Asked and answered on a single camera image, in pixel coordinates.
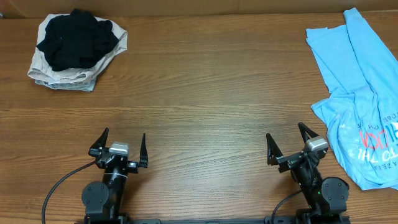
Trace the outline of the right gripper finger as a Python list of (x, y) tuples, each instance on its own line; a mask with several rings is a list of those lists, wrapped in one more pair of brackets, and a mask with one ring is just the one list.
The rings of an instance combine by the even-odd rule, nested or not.
[(267, 158), (268, 159), (279, 159), (283, 157), (283, 153), (280, 151), (278, 145), (274, 141), (274, 138), (270, 133), (266, 134), (267, 139)]
[(301, 133), (302, 139), (304, 143), (306, 143), (309, 140), (313, 140), (314, 138), (319, 137), (319, 135), (312, 131), (307, 125), (305, 125), (303, 122), (298, 123), (298, 128)]

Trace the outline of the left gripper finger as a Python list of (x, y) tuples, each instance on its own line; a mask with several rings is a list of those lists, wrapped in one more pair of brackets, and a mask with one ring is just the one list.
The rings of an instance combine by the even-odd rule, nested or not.
[(140, 148), (140, 156), (139, 156), (139, 167), (148, 168), (149, 158), (146, 148), (146, 134), (144, 133), (142, 136), (141, 148)]
[(91, 145), (90, 149), (102, 149), (106, 146), (109, 128), (105, 128), (101, 136)]

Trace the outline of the light blue printed t-shirt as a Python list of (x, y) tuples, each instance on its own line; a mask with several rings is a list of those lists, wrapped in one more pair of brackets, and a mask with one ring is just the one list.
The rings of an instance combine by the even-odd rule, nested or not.
[(397, 60), (355, 9), (345, 24), (307, 29), (329, 97), (311, 106), (347, 175), (362, 190), (397, 188)]

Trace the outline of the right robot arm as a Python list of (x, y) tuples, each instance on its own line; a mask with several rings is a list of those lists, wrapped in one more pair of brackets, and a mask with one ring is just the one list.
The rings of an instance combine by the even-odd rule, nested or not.
[[(304, 123), (298, 124), (304, 147), (290, 156), (284, 156), (271, 134), (266, 134), (267, 163), (278, 166), (280, 173), (289, 171), (300, 190), (289, 195), (265, 217), (265, 223), (296, 224), (344, 224), (349, 223), (349, 216), (342, 213), (347, 210), (349, 185), (339, 177), (323, 178), (318, 165), (326, 156), (329, 144), (325, 138), (308, 128)], [(298, 209), (292, 216), (277, 216), (278, 209), (289, 199), (303, 194), (308, 208)]]

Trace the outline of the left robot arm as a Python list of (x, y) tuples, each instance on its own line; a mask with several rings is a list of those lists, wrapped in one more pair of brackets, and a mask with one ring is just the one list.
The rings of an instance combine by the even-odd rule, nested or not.
[(120, 212), (127, 178), (129, 174), (137, 174), (140, 168), (148, 167), (145, 136), (136, 162), (129, 160), (129, 144), (114, 142), (110, 147), (106, 145), (108, 133), (106, 128), (88, 151), (104, 174), (101, 181), (89, 183), (82, 191), (85, 223), (131, 223), (129, 215)]

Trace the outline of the grey folded garment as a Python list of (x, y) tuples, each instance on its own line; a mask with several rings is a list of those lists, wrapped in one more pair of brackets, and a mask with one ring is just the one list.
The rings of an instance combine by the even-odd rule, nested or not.
[(53, 83), (53, 84), (49, 84), (41, 80), (35, 80), (35, 84), (43, 85), (53, 90), (93, 91), (95, 88), (96, 79), (93, 79), (89, 82)]

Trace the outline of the beige folded garment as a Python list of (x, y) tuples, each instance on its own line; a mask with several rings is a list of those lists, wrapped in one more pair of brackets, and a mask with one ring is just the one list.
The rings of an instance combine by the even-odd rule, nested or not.
[(60, 72), (55, 72), (46, 61), (44, 53), (36, 47), (27, 75), (34, 80), (40, 80), (48, 84), (86, 83), (94, 80), (106, 69), (115, 56), (127, 50), (127, 31), (114, 21), (110, 20), (110, 22), (113, 25), (112, 32), (119, 42), (116, 44), (115, 48), (99, 60), (94, 67), (68, 68)]

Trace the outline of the black folded garment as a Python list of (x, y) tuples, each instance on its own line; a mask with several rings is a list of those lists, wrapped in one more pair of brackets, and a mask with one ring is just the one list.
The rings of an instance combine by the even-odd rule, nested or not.
[(112, 28), (111, 21), (98, 21), (90, 12), (75, 9), (49, 20), (37, 48), (55, 72), (91, 68), (119, 42)]

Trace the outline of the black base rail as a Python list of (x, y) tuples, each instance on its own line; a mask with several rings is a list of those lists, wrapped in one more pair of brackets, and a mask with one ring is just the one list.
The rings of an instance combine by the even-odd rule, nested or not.
[[(76, 224), (92, 223), (90, 221), (79, 220)], [(130, 224), (271, 224), (271, 216), (262, 219), (216, 219), (216, 220), (159, 220), (159, 219), (148, 219), (148, 220), (128, 220), (128, 221), (111, 221), (109, 223), (130, 223)], [(276, 216), (274, 218), (275, 224), (296, 224), (304, 223), (299, 222), (294, 216)], [(338, 223), (337, 221), (315, 221), (313, 223)], [(342, 217), (343, 224), (350, 224), (348, 216)]]

